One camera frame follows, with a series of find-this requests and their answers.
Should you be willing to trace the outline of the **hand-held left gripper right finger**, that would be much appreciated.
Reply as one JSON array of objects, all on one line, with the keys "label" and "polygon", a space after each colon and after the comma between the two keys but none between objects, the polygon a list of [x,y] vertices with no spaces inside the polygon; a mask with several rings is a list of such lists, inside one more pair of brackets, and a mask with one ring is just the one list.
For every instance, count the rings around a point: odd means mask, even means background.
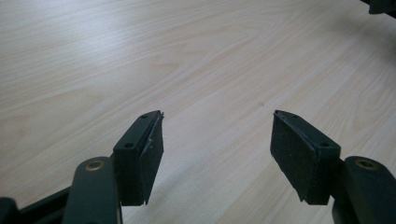
[{"label": "hand-held left gripper right finger", "polygon": [[298,115],[276,110],[271,155],[301,201],[325,205],[341,147]]}]

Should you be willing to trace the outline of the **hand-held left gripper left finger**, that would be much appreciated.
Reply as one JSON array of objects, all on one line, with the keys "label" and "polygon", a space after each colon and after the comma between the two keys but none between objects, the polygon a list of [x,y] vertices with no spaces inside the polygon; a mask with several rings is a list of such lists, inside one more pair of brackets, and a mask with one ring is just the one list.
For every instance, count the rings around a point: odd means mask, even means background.
[{"label": "hand-held left gripper left finger", "polygon": [[141,115],[113,147],[112,160],[123,206],[149,202],[163,156],[163,113]]}]

